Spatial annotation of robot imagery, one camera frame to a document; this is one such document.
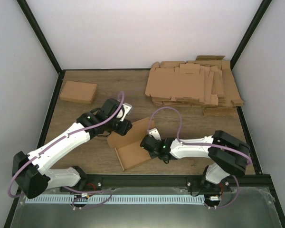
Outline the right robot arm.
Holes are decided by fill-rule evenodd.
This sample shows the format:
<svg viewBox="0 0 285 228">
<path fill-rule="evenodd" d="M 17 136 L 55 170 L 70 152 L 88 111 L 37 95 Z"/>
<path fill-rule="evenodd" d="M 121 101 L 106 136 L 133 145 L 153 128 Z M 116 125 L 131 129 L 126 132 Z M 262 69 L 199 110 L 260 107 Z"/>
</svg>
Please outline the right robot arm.
<svg viewBox="0 0 285 228">
<path fill-rule="evenodd" d="M 199 188 L 213 191 L 226 177 L 243 176 L 252 163 L 250 147 L 243 141 L 224 131 L 215 131 L 211 136 L 200 139 L 161 139 L 157 129 L 150 130 L 142 139 L 140 147 L 152 159 L 158 158 L 165 164 L 183 158 L 207 158 L 213 161 L 205 168 Z"/>
</svg>

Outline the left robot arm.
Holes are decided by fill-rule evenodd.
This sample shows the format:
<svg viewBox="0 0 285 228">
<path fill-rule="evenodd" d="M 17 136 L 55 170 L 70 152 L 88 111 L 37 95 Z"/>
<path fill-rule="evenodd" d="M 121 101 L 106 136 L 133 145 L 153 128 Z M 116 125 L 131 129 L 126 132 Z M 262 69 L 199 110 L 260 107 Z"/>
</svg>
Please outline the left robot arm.
<svg viewBox="0 0 285 228">
<path fill-rule="evenodd" d="M 125 136 L 132 123 L 125 117 L 132 106 L 109 98 L 102 107 L 82 114 L 61 135 L 48 144 L 25 154 L 14 155 L 12 180 L 18 184 L 28 199 L 33 199 L 47 189 L 69 187 L 74 192 L 87 188 L 87 174 L 79 167 L 52 169 L 52 166 L 74 150 L 104 132 Z"/>
</svg>

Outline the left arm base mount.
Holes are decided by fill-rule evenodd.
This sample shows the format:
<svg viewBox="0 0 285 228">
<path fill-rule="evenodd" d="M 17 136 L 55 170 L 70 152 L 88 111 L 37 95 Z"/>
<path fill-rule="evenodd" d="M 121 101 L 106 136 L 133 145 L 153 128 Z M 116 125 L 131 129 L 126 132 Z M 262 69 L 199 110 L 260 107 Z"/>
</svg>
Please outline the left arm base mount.
<svg viewBox="0 0 285 228">
<path fill-rule="evenodd" d="M 102 189 L 101 179 L 91 178 L 79 166 L 66 169 L 66 182 L 60 187 L 62 190 L 78 194 L 94 194 Z"/>
</svg>

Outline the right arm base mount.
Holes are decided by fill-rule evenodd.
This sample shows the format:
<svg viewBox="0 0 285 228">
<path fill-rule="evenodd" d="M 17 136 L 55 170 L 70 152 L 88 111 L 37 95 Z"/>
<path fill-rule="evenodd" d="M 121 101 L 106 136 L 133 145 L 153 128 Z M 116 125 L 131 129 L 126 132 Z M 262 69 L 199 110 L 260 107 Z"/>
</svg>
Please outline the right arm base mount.
<svg viewBox="0 0 285 228">
<path fill-rule="evenodd" d="M 206 170 L 202 175 L 190 175 L 186 177 L 187 191 L 192 196 L 198 195 L 222 195 L 224 192 L 230 192 L 230 187 L 225 185 L 226 179 L 219 184 L 214 184 L 206 180 Z"/>
</svg>

